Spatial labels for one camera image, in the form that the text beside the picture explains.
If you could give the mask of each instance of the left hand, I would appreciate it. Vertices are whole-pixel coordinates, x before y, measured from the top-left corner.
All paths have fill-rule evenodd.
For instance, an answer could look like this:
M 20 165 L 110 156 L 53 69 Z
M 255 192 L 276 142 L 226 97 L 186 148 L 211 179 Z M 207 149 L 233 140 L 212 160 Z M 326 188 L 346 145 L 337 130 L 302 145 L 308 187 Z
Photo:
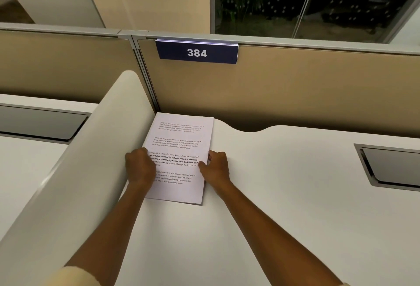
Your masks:
M 146 194 L 156 177 L 156 165 L 147 155 L 147 149 L 139 148 L 127 153 L 126 169 L 129 185 L 139 187 Z

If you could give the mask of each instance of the forearm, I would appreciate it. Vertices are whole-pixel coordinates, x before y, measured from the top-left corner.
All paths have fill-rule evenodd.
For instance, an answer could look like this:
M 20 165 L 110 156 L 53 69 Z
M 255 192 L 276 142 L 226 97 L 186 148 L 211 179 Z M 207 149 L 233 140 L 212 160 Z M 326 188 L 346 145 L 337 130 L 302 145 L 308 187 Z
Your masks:
M 142 188 L 129 184 L 116 206 L 66 266 L 82 268 L 101 286 L 113 286 L 144 196 Z
M 338 286 L 317 257 L 256 207 L 235 186 L 220 194 L 272 285 Z

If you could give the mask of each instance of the navy blue sign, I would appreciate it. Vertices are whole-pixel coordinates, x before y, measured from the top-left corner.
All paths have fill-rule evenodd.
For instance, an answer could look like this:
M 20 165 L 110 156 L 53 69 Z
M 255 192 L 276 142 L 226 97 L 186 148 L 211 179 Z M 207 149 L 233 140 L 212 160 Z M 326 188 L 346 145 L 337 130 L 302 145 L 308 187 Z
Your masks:
M 156 40 L 160 59 L 236 64 L 238 44 L 198 43 L 192 41 Z

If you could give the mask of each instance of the hand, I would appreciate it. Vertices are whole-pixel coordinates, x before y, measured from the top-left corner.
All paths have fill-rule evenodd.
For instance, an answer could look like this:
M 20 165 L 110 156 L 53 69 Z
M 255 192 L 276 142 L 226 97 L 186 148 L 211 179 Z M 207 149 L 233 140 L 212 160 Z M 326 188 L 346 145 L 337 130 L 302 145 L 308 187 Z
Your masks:
M 233 186 L 229 177 L 229 164 L 224 152 L 209 151 L 210 163 L 198 162 L 198 167 L 206 182 L 208 182 L 220 196 L 223 190 Z
M 126 169 L 129 185 L 140 188 L 146 195 L 156 177 L 156 165 L 147 155 L 147 149 L 140 148 L 127 153 Z

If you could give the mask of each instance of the paper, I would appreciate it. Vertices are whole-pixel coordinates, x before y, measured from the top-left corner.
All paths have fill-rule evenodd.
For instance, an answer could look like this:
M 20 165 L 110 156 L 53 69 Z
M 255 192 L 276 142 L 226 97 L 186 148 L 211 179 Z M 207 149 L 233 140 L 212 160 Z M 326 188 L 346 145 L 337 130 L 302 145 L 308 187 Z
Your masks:
M 156 114 L 143 144 L 156 163 L 156 179 L 146 198 L 202 204 L 204 178 L 197 163 L 207 162 L 213 121 Z

